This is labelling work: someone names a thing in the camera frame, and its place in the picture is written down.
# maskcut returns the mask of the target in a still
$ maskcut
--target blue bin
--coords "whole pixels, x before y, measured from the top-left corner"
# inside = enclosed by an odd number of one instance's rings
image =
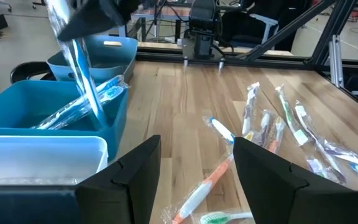
[[[126,83],[135,68],[137,40],[127,37],[92,35],[85,39],[91,68],[89,72],[96,83],[102,83],[117,75],[124,75]],[[67,65],[62,52],[55,54],[47,63],[58,81],[73,81],[73,70]]]
[[[96,130],[90,116],[59,130],[29,129],[79,96],[73,82],[17,82],[0,94],[0,135],[99,136],[108,144],[109,161],[114,159],[126,122],[127,90],[103,107],[108,129]]]

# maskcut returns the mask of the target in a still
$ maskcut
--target metal frame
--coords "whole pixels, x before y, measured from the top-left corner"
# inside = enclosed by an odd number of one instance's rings
[[[335,3],[335,8],[328,19],[326,27],[316,45],[316,48],[311,57],[292,57],[292,56],[278,56],[278,55],[264,55],[266,51],[270,50],[281,40],[288,35],[299,29],[302,25],[306,24],[309,20],[317,16],[321,11],[328,8]],[[330,72],[330,66],[326,64],[329,57],[329,43],[335,38],[334,42],[337,46],[340,44],[340,40],[337,36],[343,30],[348,17],[356,5],[356,0],[322,0],[315,6],[308,9],[297,19],[291,22],[289,25],[282,28],[276,35],[269,38],[261,45],[254,47],[249,53],[246,54],[227,54],[224,58],[225,65],[244,66],[244,67],[264,67],[264,68],[278,68],[278,69],[295,69],[295,70],[314,70],[324,78],[330,80],[330,76],[327,73]],[[336,55],[340,55],[340,48],[336,49]],[[341,66],[342,70],[336,71],[343,72],[343,74],[358,74],[358,60],[341,60],[340,57],[333,58],[337,67]],[[171,63],[201,63],[208,65],[222,64],[220,60],[210,59],[197,59],[197,58],[184,58],[183,51],[181,49],[158,49],[150,47],[139,47],[136,60],[140,61],[153,61],[153,62],[171,62]],[[352,95],[342,85],[336,82],[337,87],[344,93],[349,95],[355,101],[358,102],[358,97]]]

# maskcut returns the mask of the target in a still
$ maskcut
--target white container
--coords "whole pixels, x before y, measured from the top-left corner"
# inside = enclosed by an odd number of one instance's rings
[[[0,185],[75,185],[107,167],[96,136],[0,136]]]

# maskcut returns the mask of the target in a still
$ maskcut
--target floor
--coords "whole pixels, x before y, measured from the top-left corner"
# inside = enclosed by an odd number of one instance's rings
[[[33,9],[31,2],[10,0],[11,13],[3,6],[0,7],[0,13],[6,15],[9,24],[4,30],[6,36],[0,40],[0,92],[10,85],[9,74],[16,65],[29,61],[45,61],[58,51],[46,8],[38,6]],[[327,19],[327,16],[318,16],[298,30],[292,50],[294,55],[312,54]],[[174,24],[163,22],[162,25],[161,36],[173,34]],[[341,39],[342,57],[358,59],[358,22],[348,22]]]

